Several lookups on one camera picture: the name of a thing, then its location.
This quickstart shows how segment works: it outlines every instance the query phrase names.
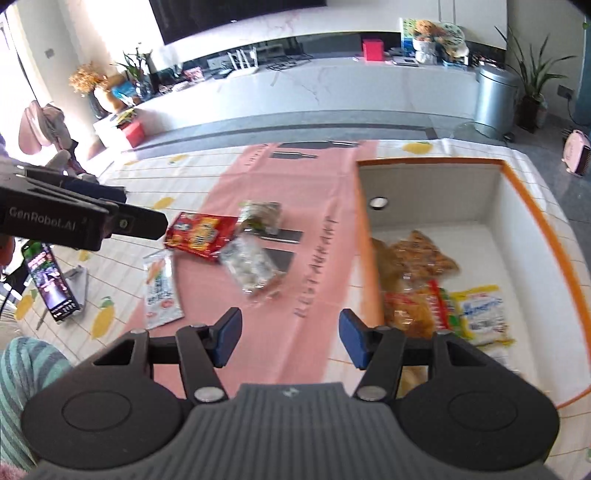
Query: television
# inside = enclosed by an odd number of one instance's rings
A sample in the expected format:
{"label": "television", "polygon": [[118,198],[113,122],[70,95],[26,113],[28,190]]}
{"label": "television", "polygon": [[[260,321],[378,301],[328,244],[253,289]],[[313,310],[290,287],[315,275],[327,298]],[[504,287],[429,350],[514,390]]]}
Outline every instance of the television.
{"label": "television", "polygon": [[245,18],[324,7],[326,0],[150,0],[165,44]]}

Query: trash can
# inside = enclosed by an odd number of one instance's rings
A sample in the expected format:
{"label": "trash can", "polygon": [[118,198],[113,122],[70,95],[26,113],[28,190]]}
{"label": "trash can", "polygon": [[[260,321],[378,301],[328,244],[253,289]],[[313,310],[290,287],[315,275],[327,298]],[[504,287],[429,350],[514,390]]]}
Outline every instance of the trash can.
{"label": "trash can", "polygon": [[513,72],[483,65],[476,75],[476,80],[480,87],[474,116],[475,128],[489,138],[511,132],[521,82],[519,77]]}

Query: phone screen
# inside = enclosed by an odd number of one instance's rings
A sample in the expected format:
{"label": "phone screen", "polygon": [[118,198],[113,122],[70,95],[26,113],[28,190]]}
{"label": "phone screen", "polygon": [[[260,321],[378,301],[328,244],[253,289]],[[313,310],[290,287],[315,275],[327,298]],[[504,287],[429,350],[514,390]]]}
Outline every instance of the phone screen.
{"label": "phone screen", "polygon": [[49,245],[29,242],[22,248],[22,256],[41,298],[56,320],[80,310]]}

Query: yellow snack bag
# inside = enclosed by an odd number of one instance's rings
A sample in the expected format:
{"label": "yellow snack bag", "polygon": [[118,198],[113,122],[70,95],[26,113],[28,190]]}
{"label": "yellow snack bag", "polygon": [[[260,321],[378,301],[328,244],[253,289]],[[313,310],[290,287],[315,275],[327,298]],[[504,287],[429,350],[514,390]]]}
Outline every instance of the yellow snack bag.
{"label": "yellow snack bag", "polygon": [[450,328],[473,345],[511,343],[497,285],[486,285],[450,293],[457,306],[457,323]]}

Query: striped fabric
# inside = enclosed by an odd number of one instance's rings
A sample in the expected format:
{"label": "striped fabric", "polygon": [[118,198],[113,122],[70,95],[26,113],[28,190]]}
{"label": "striped fabric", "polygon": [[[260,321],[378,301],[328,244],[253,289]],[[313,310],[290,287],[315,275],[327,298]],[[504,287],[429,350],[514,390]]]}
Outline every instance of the striped fabric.
{"label": "striped fabric", "polygon": [[29,337],[12,340],[0,357],[0,460],[25,471],[35,466],[21,431],[29,399],[71,368],[49,343]]}

